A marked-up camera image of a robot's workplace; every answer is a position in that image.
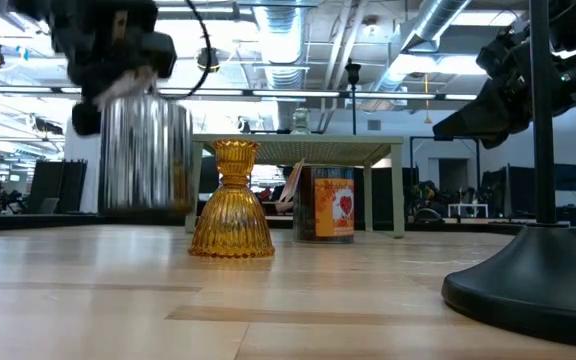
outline stainless steel cup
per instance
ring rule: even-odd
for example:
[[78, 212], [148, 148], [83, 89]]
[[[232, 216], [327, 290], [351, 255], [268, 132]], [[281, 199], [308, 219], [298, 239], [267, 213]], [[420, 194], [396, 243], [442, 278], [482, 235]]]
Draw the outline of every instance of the stainless steel cup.
[[139, 95], [110, 102], [101, 121], [100, 213], [192, 210], [192, 120], [185, 108]]

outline amber glass vase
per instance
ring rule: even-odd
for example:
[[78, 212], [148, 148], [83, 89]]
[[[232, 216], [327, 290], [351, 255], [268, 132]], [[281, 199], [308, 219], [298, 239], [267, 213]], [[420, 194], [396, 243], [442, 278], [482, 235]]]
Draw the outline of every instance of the amber glass vase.
[[221, 186], [204, 207], [189, 253], [221, 258], [274, 255], [263, 209], [247, 186], [259, 144], [224, 139], [214, 147]]

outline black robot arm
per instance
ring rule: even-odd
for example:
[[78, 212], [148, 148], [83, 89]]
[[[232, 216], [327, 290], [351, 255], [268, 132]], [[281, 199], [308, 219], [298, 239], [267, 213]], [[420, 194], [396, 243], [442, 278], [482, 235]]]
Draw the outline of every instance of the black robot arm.
[[[576, 0], [550, 0], [554, 51], [576, 51]], [[477, 64], [489, 75], [475, 100], [434, 126], [436, 135], [476, 136], [485, 148], [503, 143], [532, 120], [530, 43], [527, 26], [513, 24], [481, 50]], [[553, 116], [576, 106], [576, 55], [553, 55]]]
[[99, 132], [93, 104], [127, 71], [151, 68], [169, 78], [177, 59], [172, 38], [154, 31], [158, 9], [152, 0], [11, 0], [16, 11], [44, 20], [52, 46], [68, 60], [68, 77], [82, 88], [73, 108], [80, 135]]

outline wooden tabletop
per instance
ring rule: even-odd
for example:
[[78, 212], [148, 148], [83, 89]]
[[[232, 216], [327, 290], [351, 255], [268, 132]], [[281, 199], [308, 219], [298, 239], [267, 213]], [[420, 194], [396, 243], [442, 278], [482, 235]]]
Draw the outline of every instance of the wooden tabletop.
[[261, 165], [292, 165], [304, 158], [307, 163], [318, 165], [374, 165], [390, 154], [391, 145], [403, 144], [401, 136], [196, 134], [192, 137], [212, 153], [212, 143], [224, 138], [260, 143], [255, 163]]
[[187, 255], [182, 228], [0, 232], [0, 359], [575, 359], [448, 309], [443, 277], [510, 237], [359, 233], [274, 258]]

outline white table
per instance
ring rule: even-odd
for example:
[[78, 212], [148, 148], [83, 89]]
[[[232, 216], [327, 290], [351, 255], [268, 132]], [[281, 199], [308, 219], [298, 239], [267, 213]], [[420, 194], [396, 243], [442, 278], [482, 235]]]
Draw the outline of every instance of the white table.
[[[401, 136], [336, 135], [193, 135], [193, 189], [199, 188], [201, 153], [214, 153], [212, 143], [225, 138], [248, 139], [260, 143], [255, 164], [294, 165], [305, 158], [307, 164], [361, 166], [364, 168], [366, 231], [373, 231], [372, 166], [387, 155], [392, 162], [392, 206], [395, 237], [404, 236], [404, 191]], [[186, 232], [195, 231], [196, 209], [186, 216]]]
[[488, 218], [488, 204], [449, 204], [448, 205], [448, 217], [451, 216], [451, 214], [452, 214], [451, 210], [453, 207], [457, 208], [457, 215], [459, 215], [459, 216], [461, 216], [461, 209], [463, 209], [463, 208], [473, 208], [473, 209], [484, 208], [484, 210], [486, 211], [486, 219]]

